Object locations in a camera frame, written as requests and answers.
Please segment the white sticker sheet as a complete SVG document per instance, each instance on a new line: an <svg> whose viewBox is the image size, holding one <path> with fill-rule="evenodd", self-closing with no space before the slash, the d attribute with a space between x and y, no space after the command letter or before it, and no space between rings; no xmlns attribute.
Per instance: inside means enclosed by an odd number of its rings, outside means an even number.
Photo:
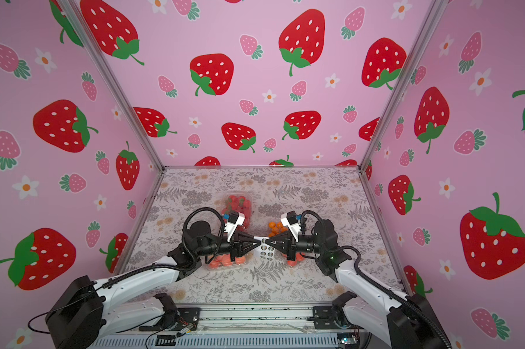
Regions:
<svg viewBox="0 0 525 349"><path fill-rule="evenodd" d="M260 242L260 245L255 249L255 258L258 262L276 262L277 256L276 251L273 247L266 244L267 237L256 236L256 240Z"/></svg>

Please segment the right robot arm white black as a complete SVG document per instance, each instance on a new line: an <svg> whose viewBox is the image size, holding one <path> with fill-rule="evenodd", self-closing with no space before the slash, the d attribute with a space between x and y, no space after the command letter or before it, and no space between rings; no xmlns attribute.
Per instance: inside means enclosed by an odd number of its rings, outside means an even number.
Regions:
<svg viewBox="0 0 525 349"><path fill-rule="evenodd" d="M287 233L265 243L288 258L315 254L314 261L323 275L355 295L341 307L349 324L367 330L390 348L452 347L429 302L418 294L398 292L361 270L360 251L338 244L330 220L316 222L310 235L301 231L296 223Z"/></svg>

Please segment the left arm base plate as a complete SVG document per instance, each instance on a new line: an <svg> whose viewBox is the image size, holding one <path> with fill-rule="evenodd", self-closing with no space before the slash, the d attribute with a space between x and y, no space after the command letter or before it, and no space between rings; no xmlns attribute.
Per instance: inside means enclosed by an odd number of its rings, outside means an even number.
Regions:
<svg viewBox="0 0 525 349"><path fill-rule="evenodd" d="M157 319L151 326L140 326L140 332L155 331L174 331L184 332L195 330L200 318L201 308L183 308L179 307L175 311L166 312L160 319Z"/></svg>

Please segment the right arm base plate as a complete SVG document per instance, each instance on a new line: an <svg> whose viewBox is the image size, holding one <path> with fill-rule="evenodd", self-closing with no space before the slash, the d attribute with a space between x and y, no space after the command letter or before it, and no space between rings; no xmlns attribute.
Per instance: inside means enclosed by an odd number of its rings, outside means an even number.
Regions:
<svg viewBox="0 0 525 349"><path fill-rule="evenodd" d="M314 306L312 315L307 317L317 330L362 330L363 327L351 324L342 309L337 306Z"/></svg>

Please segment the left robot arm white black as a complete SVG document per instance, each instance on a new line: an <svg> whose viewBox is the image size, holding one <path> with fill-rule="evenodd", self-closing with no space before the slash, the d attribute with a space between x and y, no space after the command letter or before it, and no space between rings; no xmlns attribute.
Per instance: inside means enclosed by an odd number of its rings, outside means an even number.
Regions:
<svg viewBox="0 0 525 349"><path fill-rule="evenodd" d="M261 244L246 234L215 236L210 224L198 221L184 230L181 243L156 262L109 279L75 279L45 323L56 348L88 348L96 340L127 330L156 332L189 327L171 296L158 293L147 301L133 298L190 276L202 259L242 257Z"/></svg>

